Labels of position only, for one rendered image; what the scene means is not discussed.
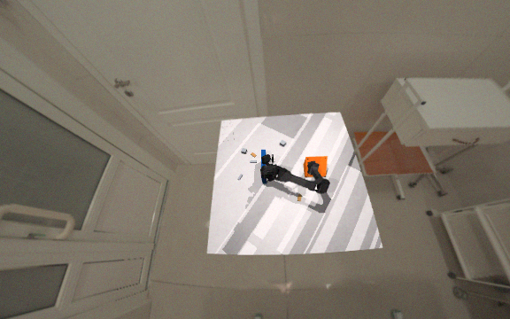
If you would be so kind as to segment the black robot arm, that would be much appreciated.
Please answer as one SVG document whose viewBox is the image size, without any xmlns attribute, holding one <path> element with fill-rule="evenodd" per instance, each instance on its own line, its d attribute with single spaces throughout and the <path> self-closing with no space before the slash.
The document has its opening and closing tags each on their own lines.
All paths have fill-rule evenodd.
<svg viewBox="0 0 510 319">
<path fill-rule="evenodd" d="M 261 176 L 263 179 L 267 179 L 268 175 L 272 175 L 276 181 L 280 182 L 291 182 L 298 186 L 303 186 L 308 188 L 310 191 L 316 191 L 319 194 L 327 193 L 328 187 L 330 185 L 330 181 L 326 178 L 323 178 L 322 175 L 318 172 L 319 165 L 315 163 L 315 161 L 310 161 L 308 163 L 308 171 L 309 175 L 312 175 L 315 179 L 314 181 L 308 181 L 301 177 L 293 175 L 289 170 L 285 167 L 280 166 L 262 166 L 260 169 Z M 276 177 L 278 175 L 278 177 Z M 317 184 L 317 190 L 315 189 Z"/>
</svg>

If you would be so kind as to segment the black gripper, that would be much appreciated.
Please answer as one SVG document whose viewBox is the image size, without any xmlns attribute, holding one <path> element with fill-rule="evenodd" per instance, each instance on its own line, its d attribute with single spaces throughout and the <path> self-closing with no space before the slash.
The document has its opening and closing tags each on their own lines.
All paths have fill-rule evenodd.
<svg viewBox="0 0 510 319">
<path fill-rule="evenodd" d="M 261 159 L 262 159 L 262 164 L 263 164 L 263 165 L 264 165 L 264 164 L 266 164 L 266 166 L 274 166 L 274 164 L 273 164 L 273 163 L 272 163 L 272 164 L 269 164 L 269 161 L 271 160 L 271 157 L 270 157 L 270 155 L 269 155 L 269 154 L 267 154 L 267 155 L 265 155 L 265 156 L 262 156 L 262 157 L 261 157 Z M 268 175 L 267 180 L 268 180 L 269 182 L 272 182 L 272 181 L 274 180 L 274 178 L 273 178 L 273 176 L 272 176 L 272 175 Z"/>
</svg>

